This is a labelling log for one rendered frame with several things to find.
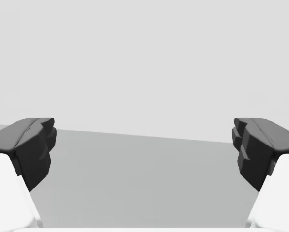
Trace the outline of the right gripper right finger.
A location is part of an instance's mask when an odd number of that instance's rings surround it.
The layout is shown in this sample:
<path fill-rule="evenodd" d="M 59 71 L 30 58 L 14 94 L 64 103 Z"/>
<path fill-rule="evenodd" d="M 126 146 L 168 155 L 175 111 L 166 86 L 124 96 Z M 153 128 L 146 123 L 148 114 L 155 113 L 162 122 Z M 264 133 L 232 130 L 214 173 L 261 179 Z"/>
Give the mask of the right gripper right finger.
<path fill-rule="evenodd" d="M 246 227 L 289 229 L 289 130 L 263 118 L 235 118 L 241 176 L 258 196 Z"/>

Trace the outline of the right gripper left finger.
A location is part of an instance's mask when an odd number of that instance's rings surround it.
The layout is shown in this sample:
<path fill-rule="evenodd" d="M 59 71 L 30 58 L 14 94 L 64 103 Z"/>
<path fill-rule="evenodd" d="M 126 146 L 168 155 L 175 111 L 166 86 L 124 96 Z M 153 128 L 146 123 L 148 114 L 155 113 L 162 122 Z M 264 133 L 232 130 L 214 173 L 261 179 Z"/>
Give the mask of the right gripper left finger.
<path fill-rule="evenodd" d="M 30 192 L 48 175 L 53 118 L 26 118 L 0 130 L 0 229 L 43 227 Z"/>

